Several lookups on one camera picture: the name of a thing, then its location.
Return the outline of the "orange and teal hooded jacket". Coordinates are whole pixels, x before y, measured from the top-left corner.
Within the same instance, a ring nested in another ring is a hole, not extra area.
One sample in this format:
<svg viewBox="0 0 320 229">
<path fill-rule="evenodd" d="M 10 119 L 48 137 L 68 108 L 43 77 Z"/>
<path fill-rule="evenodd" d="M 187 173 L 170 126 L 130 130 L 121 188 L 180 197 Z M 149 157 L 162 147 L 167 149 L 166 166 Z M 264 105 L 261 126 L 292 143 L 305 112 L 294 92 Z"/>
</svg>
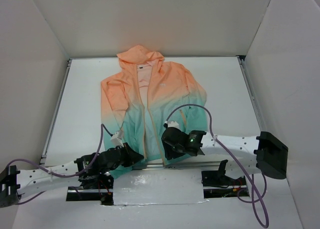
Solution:
<svg viewBox="0 0 320 229">
<path fill-rule="evenodd" d="M 206 91 L 182 64 L 137 45 L 117 55 L 121 71 L 100 83 L 101 121 L 143 156 L 142 163 L 167 159 L 161 140 L 166 119 L 184 133 L 208 128 Z"/>
</svg>

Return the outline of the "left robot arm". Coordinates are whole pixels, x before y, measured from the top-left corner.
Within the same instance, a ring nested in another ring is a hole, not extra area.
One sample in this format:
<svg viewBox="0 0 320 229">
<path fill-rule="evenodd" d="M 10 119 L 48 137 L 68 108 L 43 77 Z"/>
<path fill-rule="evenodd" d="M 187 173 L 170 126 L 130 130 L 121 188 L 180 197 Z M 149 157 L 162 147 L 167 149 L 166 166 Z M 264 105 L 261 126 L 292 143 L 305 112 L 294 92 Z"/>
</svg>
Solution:
<svg viewBox="0 0 320 229">
<path fill-rule="evenodd" d="M 124 143 L 101 153 L 92 153 L 53 167 L 19 170 L 12 162 L 0 173 L 0 207 L 21 204 L 21 199 L 61 187 L 91 189 L 119 166 L 131 167 L 143 155 Z"/>
</svg>

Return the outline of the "white taped front panel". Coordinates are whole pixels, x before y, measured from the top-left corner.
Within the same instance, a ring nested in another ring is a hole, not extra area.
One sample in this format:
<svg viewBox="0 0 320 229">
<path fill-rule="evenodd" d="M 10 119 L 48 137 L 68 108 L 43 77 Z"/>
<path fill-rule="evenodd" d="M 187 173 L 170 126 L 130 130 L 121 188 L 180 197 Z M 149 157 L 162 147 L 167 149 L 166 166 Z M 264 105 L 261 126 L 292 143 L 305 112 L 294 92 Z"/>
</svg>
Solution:
<svg viewBox="0 0 320 229">
<path fill-rule="evenodd" d="M 204 201 L 200 169 L 133 170 L 113 184 L 116 206 L 187 205 Z"/>
</svg>

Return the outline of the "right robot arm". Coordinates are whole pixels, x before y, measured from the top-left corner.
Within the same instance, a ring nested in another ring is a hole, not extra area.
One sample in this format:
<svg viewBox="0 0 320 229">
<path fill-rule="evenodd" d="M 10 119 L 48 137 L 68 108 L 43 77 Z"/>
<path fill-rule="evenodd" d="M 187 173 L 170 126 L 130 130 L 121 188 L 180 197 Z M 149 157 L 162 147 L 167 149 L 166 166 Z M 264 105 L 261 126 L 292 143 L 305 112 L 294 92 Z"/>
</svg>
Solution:
<svg viewBox="0 0 320 229">
<path fill-rule="evenodd" d="M 287 177 L 289 149 L 267 131 L 248 137 L 212 136 L 202 130 L 185 133 L 178 128 L 168 127 L 161 140 L 167 160 L 212 154 L 231 156 L 231 159 L 223 159 L 219 165 L 217 178 L 223 185 L 251 174 L 263 174 L 277 180 Z"/>
</svg>

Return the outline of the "aluminium table frame rail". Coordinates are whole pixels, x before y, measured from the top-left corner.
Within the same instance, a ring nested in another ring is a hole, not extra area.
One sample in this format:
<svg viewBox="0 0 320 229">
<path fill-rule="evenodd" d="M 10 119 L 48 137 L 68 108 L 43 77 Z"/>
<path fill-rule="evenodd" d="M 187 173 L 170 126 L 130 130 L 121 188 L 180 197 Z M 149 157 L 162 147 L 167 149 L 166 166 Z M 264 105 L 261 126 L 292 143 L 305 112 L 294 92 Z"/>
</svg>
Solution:
<svg viewBox="0 0 320 229">
<path fill-rule="evenodd" d="M 260 110 L 256 95 L 255 95 L 255 92 L 254 92 L 254 88 L 252 86 L 252 83 L 251 83 L 251 80 L 250 80 L 250 77 L 249 77 L 249 74 L 248 74 L 248 70 L 246 68 L 246 64 L 245 64 L 246 56 L 245 55 L 237 55 L 236 57 L 238 59 L 239 66 L 240 66 L 241 71 L 242 71 L 242 75 L 243 75 L 243 78 L 244 78 L 244 81 L 245 81 L 245 84 L 246 84 L 246 87 L 247 87 L 247 90 L 248 90 L 248 94 L 249 94 L 250 101 L 251 101 L 251 104 L 252 104 L 252 107 L 253 107 L 253 110 L 254 110 L 254 113 L 255 113 L 255 117 L 257 119 L 257 123 L 258 123 L 259 129 L 261 131 L 265 131 L 266 130 L 266 125 L 265 125 L 265 122 L 264 122 L 263 117 L 262 117 L 262 113 L 261 113 L 261 110 Z"/>
</svg>

